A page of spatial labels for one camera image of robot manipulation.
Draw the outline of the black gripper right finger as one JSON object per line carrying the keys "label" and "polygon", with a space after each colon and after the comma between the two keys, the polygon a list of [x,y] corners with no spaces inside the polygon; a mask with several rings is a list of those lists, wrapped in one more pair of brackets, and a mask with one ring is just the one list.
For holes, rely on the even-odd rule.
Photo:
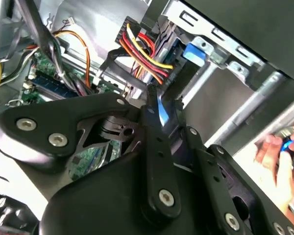
{"label": "black gripper right finger", "polygon": [[[195,223],[205,227],[207,235],[294,235],[294,213],[287,214],[268,198],[257,182],[255,154],[247,155],[243,162],[255,169],[248,176],[245,167],[220,146],[205,149],[199,134],[184,126],[183,137],[190,148],[194,163],[192,185],[188,198],[196,211]],[[289,142],[283,141],[282,151],[290,153],[294,167],[294,133]]]}

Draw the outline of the person hand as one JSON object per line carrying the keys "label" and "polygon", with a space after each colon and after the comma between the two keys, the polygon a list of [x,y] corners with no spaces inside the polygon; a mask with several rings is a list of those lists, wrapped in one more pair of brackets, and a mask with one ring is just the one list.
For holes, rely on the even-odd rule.
{"label": "person hand", "polygon": [[270,200],[287,214],[294,198],[294,167],[289,152],[282,151],[281,137],[268,135],[256,154],[257,182]]}

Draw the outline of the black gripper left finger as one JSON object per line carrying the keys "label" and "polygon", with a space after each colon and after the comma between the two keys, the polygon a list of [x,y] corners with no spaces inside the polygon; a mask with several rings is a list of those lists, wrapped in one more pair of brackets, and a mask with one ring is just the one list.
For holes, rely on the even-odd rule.
{"label": "black gripper left finger", "polygon": [[19,106],[0,114],[0,152],[40,173],[63,172],[71,157],[110,140],[122,143],[116,160],[145,146],[170,149],[153,85],[141,108],[119,94],[105,93]]}

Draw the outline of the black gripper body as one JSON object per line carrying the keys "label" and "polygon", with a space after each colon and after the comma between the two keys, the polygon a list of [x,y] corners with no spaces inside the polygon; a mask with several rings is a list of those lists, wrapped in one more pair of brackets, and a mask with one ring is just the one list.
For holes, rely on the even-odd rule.
{"label": "black gripper body", "polygon": [[174,165],[168,147],[142,147],[59,190],[41,235],[206,235],[195,223],[193,171]]}

